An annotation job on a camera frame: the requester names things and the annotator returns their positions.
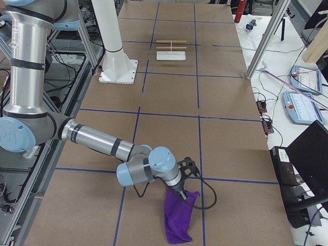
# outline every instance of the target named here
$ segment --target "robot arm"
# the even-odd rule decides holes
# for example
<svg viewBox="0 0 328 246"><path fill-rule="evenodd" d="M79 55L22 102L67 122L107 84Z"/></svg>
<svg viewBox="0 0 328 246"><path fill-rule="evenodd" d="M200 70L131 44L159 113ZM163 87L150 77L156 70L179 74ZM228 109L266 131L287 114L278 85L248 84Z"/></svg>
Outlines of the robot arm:
<svg viewBox="0 0 328 246"><path fill-rule="evenodd" d="M12 19L12 59L10 103L4 107L5 117L0 118L0 146L22 152L50 139L70 140L122 160L124 163L117 168L122 186L160 178L186 199L183 185L190 174L186 175L185 169L198 172L193 161L176 162L165 147L152 150L138 146L43 107L47 30L53 25L64 30L77 29L77 0L4 1Z"/></svg>

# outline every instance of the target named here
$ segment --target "table surface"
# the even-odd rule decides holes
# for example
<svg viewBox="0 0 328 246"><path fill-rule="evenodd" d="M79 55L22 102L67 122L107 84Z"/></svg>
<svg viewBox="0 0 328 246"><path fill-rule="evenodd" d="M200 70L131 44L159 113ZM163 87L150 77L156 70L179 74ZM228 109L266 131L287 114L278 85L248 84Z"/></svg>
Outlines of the table surface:
<svg viewBox="0 0 328 246"><path fill-rule="evenodd" d="M188 245L294 245L230 7L125 2L119 25L135 82L94 77L78 122L196 161L218 203L193 211ZM187 40L187 60L156 61L157 39ZM168 245L166 188L139 199L118 184L118 164L68 142L25 245ZM212 202L198 180L185 188Z"/></svg>
<svg viewBox="0 0 328 246"><path fill-rule="evenodd" d="M257 26L253 29L252 33L246 33L244 31L244 27L247 23L249 23L251 20L256 19ZM241 21L239 24L236 24L236 30L238 31L238 37L240 40L241 47L243 47L243 54L245 63L248 66L252 60L252 57L255 54L255 51L246 50L246 49L257 49L262 34L265 32L266 27L269 24L271 17L269 16L243 16L241 18ZM281 26L279 26L276 35L274 35L267 47L267 50L272 51L283 51L283 52L289 52L293 50L297 50L304 46L304 43L302 42L301 38L298 36L295 28L293 27L291 21L286 18L285 21L285 37L284 41L280 40L281 38ZM310 64L305 63L302 55L299 56L299 58L296 61L296 58L300 54L300 52L305 52L306 49L303 50L303 48L289 52L289 53L279 53L279 52L272 52L272 51L266 51L262 62L265 63L266 68L268 71L275 75L287 75L289 74L293 64L303 66L303 67L309 67L311 69L318 68L316 64ZM258 69L263 68L264 64L260 63L258 66ZM289 82L290 79L287 76L281 77L283 80ZM271 118L273 117L273 126L278 129L278 131L283 136L283 144L282 146L287 147L298 135L300 135L307 126L305 125L296 125L293 124L288 115L287 112L283 106L282 103L282 94L284 91L291 91L287 86L284 86L282 88L282 83L275 80L274 78L268 76L265 73L256 72L254 76L251 79L253 91L259 92L264 94L267 99L272 98L276 99L274 95L267 92L266 90L274 93L279 97L277 101L277 105L275 107L274 100L269 100L267 102L267 115ZM322 82L324 84L327 84L325 78L322 76ZM323 94L326 96L328 95L328 87L323 87ZM315 99L319 102L323 103L324 105L328 105L328 99L323 96L315 96ZM323 118L326 122L328 122L328 111L321 111ZM273 146L279 146L281 144L281 137L278 133L274 133L269 135L268 137L268 147L271 149ZM309 190L309 188L303 184L304 189L306 191ZM321 210L321 213L327 217L327 212L325 210ZM322 227L312 227L311 232L315 234L315 236L309 237L307 240L306 245L326 245L328 242L328 221L325 219L321 220ZM305 232L308 230L308 225L303 226L298 229L294 229L291 227L291 230L293 232L294 242L296 244L303 245L304 239L305 239Z"/></svg>

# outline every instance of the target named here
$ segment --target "white table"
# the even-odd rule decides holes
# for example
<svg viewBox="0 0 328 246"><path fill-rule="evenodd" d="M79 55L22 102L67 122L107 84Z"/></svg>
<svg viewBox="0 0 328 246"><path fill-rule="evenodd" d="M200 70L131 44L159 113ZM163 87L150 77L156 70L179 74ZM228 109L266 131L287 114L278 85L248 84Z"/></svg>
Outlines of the white table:
<svg viewBox="0 0 328 246"><path fill-rule="evenodd" d="M240 23L236 24L236 29L238 31L238 37L240 40L240 44L243 48L246 49L257 49L262 34L265 32L265 29L270 21L269 16L252 16L252 15L243 15L241 18ZM251 20L256 19L257 26L254 27L254 29L247 33L245 32L245 26L247 23L249 23ZM281 38L281 25L279 26L276 35L274 35L270 43L267 47L267 50L275 50L275 51L292 51L297 50L298 48L301 48L304 46L301 38L298 36L295 28L293 27L291 21L286 18L285 21L285 36L284 41L280 40ZM255 51L252 50L246 50L243 49L243 55L245 59L245 63L247 66L249 66ZM293 64L295 63L295 60L299 53L303 50L303 48L299 49L298 51L290 52L290 53L279 53L279 52L270 52L266 51L262 62L257 69L261 69L266 66L266 69L270 71L271 73L275 75L287 75L289 74ZM311 69L316 69L316 64L310 64L305 63L303 61L302 55L298 58L296 65L309 67ZM274 109L275 101L269 100L267 101L267 115L273 118L273 126L278 129L278 131L283 136L283 146L288 146L298 135L300 135L307 126L305 125L296 125L291 122L289 119L286 110L284 109L283 103L282 103L282 93L284 91L291 91L288 86L283 86L283 84L276 79L270 77L269 75L265 73L261 73L257 71L254 76L251 79L253 91L254 92L260 92L266 96L267 99L272 98L276 99L276 97L269 92L265 91L260 83L260 80L264 86L264 88L275 95L279 96L279 99L277 101L277 105ZM290 81L289 77L283 76L281 77L283 80ZM324 77L322 77L322 82L327 84ZM328 96L328 87L323 87L323 93ZM323 103L324 105L328 105L328 99L324 98L323 96L315 96L315 99ZM328 125L328 111L321 111L323 118L327 122L325 127L327 128ZM279 146L281 143L281 137L280 135L275 132L274 134L270 134L268 136L268 147L271 149L273 146ZM306 185L304 185L304 189L307 191L309 190ZM328 217L327 212L322 209L320 211L324 217ZM306 245L327 245L328 242L328 221L325 219L321 220L322 227L312 227L311 232L315 234L315 236L309 236L307 239ZM308 225L303 226L298 229L294 229L291 226L291 230L294 237L295 244L303 245L304 239L306 236L306 231L308 230Z"/></svg>

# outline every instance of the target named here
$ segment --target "towel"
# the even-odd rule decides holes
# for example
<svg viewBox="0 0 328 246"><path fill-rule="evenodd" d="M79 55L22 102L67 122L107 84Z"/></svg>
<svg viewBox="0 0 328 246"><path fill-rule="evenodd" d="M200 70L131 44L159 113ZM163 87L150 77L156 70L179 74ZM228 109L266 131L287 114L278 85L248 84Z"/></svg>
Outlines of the towel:
<svg viewBox="0 0 328 246"><path fill-rule="evenodd" d="M188 203L195 204L199 192L185 191ZM170 244L190 242L188 234L193 208L181 201L170 189L167 190L164 204L164 225L166 238Z"/></svg>

